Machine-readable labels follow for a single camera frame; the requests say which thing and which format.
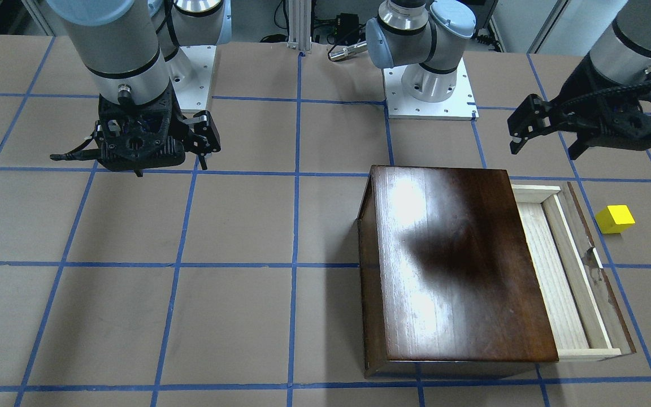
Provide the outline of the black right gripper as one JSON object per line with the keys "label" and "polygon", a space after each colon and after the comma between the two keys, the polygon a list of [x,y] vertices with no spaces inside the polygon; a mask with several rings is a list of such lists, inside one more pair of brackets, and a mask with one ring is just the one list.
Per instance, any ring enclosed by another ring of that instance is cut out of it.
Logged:
{"label": "black right gripper", "polygon": [[[102,127],[99,136],[86,137],[80,146],[64,154],[51,154],[50,159],[97,160],[112,172],[139,172],[178,166],[188,152],[197,156],[202,170],[207,170],[207,157],[222,149],[219,131],[209,111],[199,111],[193,118],[179,121],[181,111],[172,85],[155,100],[131,111],[100,96],[98,118]],[[97,147],[86,149],[93,142]]]}

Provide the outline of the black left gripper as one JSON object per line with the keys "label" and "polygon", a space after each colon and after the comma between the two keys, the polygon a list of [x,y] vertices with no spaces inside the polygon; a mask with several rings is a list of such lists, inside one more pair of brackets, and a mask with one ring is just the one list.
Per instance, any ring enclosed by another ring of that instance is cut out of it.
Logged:
{"label": "black left gripper", "polygon": [[646,80],[651,72],[638,74],[633,85],[619,85],[584,57],[551,103],[530,94],[509,116],[510,152],[516,155],[530,139],[557,130],[576,132],[568,147],[571,161],[594,147],[651,149],[651,87],[641,85]]}

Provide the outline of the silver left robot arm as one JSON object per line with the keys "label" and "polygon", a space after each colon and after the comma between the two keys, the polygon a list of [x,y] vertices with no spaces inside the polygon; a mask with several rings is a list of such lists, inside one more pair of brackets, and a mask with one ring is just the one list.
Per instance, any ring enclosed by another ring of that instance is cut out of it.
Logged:
{"label": "silver left robot arm", "polygon": [[[412,97],[449,97],[476,17],[458,1],[385,1],[365,26],[375,67],[406,67]],[[651,1],[628,1],[577,65],[556,98],[525,98],[508,118],[510,150],[553,132],[576,134],[572,160],[587,149],[651,149]]]}

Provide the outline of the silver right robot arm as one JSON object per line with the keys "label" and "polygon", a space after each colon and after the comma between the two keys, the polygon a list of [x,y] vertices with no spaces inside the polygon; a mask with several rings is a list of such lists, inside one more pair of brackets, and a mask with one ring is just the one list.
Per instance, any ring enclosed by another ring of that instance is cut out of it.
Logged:
{"label": "silver right robot arm", "polygon": [[206,170],[219,152],[207,111],[215,47],[232,38],[229,1],[50,1],[99,91],[80,146],[53,161],[96,161],[111,172]]}

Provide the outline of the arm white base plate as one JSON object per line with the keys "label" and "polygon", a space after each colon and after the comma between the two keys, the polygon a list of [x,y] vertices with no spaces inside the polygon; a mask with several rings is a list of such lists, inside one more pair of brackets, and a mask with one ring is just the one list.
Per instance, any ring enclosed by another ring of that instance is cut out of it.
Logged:
{"label": "arm white base plate", "polygon": [[184,46],[166,62],[181,111],[209,109],[216,50],[215,45]]}
{"label": "arm white base plate", "polygon": [[418,64],[383,71],[390,119],[478,119],[477,103],[463,59],[454,72],[436,74]]}

